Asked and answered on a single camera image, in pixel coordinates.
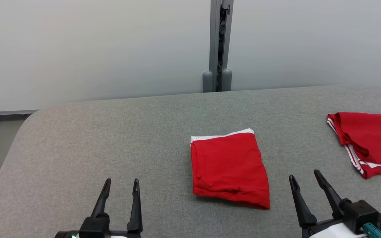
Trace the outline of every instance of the red garment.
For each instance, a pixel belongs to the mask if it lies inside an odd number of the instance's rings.
[[[363,178],[381,175],[381,114],[339,112],[329,114],[327,123]]]
[[[253,133],[191,144],[193,194],[270,208],[269,181]]]

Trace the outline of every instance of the gray fabric tabletop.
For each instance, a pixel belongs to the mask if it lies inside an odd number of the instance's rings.
[[[381,88],[321,86],[85,101],[33,114],[0,170],[0,238],[79,229],[112,179],[106,212],[122,230],[133,179],[142,196],[142,237],[300,237],[288,176],[318,220],[331,208],[313,175],[341,197],[381,212],[381,175],[352,166],[328,113],[381,113]],[[252,128],[269,177],[271,209],[192,194],[191,136]]]

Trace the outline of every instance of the red fabric with white trim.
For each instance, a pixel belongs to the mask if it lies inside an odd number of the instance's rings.
[[[327,123],[363,178],[381,175],[381,114],[339,112]]]
[[[191,143],[193,193],[270,208],[269,180],[253,133]]]

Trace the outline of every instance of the white fabric edge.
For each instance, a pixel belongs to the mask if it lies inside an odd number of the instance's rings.
[[[327,124],[330,125],[330,127],[333,129],[333,131],[337,134],[336,129],[334,127],[334,122],[332,119],[327,119]],[[372,162],[362,161],[358,155],[355,153],[354,147],[352,144],[348,144],[344,146],[346,151],[348,152],[349,158],[351,159],[351,163],[354,165],[354,167],[361,173],[364,174],[364,170],[361,168],[361,165],[367,165],[370,168],[375,168],[381,166],[381,164],[375,164]]]
[[[209,139],[218,138],[218,137],[228,137],[228,136],[231,136],[234,134],[240,134],[240,133],[252,133],[252,134],[254,134],[254,131],[251,128],[247,128],[245,130],[235,131],[235,132],[232,132],[230,134],[226,134],[224,136],[190,137],[190,142],[192,143],[196,140],[209,140]]]

